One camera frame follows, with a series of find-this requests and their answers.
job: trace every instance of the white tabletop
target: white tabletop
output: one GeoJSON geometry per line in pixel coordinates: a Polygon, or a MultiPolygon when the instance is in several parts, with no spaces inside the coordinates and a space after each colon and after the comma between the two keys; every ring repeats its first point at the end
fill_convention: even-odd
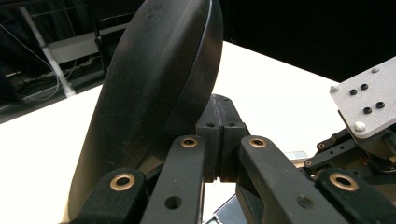
{"type": "MultiPolygon", "coordinates": [[[[213,90],[231,98],[251,134],[285,152],[316,152],[345,125],[329,94],[335,82],[224,42],[213,90]]],[[[101,87],[0,125],[0,222],[64,220],[71,179],[101,87]]],[[[233,185],[207,185],[205,214],[233,185]]]]}

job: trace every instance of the brass insert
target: brass insert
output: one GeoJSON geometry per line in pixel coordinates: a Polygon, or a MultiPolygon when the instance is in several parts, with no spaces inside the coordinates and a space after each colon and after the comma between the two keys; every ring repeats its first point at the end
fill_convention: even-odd
{"type": "Polygon", "coordinates": [[[180,144],[183,147],[196,147],[198,146],[198,141],[193,138],[184,138],[181,140],[180,144]]]}
{"type": "Polygon", "coordinates": [[[253,147],[266,147],[267,143],[260,138],[252,138],[248,141],[253,147]]]}
{"type": "Polygon", "coordinates": [[[110,187],[116,191],[130,189],[134,185],[134,176],[128,173],[116,175],[110,182],[110,187]]]}
{"type": "Polygon", "coordinates": [[[329,176],[330,181],[339,189],[354,191],[359,188],[358,183],[349,175],[334,173],[329,176]]]}

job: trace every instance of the mounting plate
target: mounting plate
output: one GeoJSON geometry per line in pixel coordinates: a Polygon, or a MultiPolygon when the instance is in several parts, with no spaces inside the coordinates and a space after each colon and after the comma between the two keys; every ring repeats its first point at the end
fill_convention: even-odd
{"type": "Polygon", "coordinates": [[[346,125],[358,138],[368,138],[396,121],[395,93],[396,57],[347,79],[338,90],[330,90],[346,125]],[[378,108],[376,104],[381,102],[385,106],[378,108]]]}

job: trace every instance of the black curved object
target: black curved object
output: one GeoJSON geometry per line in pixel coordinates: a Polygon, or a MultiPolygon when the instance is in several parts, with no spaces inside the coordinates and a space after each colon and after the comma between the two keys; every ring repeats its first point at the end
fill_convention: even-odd
{"type": "Polygon", "coordinates": [[[75,218],[102,176],[147,173],[173,140],[194,132],[216,81],[222,49],[218,0],[147,0],[108,68],[69,194],[75,218]]]}

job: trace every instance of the screw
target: screw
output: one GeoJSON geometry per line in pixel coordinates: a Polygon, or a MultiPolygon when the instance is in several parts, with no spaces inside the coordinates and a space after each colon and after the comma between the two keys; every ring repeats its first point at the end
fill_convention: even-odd
{"type": "Polygon", "coordinates": [[[356,91],[356,90],[350,90],[350,92],[349,92],[350,95],[356,95],[356,93],[358,93],[358,91],[356,91]]]}
{"type": "Polygon", "coordinates": [[[363,113],[364,114],[370,114],[372,112],[372,109],[370,107],[364,107],[363,113]]]}
{"type": "Polygon", "coordinates": [[[378,67],[375,67],[375,68],[372,69],[372,73],[377,73],[377,72],[379,72],[379,68],[378,67]]]}
{"type": "Polygon", "coordinates": [[[384,103],[384,102],[378,102],[378,103],[375,104],[375,107],[376,107],[377,109],[384,108],[384,107],[385,107],[385,103],[384,103]]]}
{"type": "Polygon", "coordinates": [[[356,122],[355,123],[355,131],[356,132],[364,132],[366,130],[366,124],[365,123],[363,123],[363,122],[361,122],[361,121],[358,121],[358,122],[356,122]]]}
{"type": "Polygon", "coordinates": [[[330,91],[338,91],[339,88],[337,86],[330,86],[330,91]]]}
{"type": "Polygon", "coordinates": [[[361,84],[361,89],[363,90],[363,91],[365,91],[365,90],[367,90],[367,89],[369,89],[369,85],[367,85],[367,84],[361,84]]]}

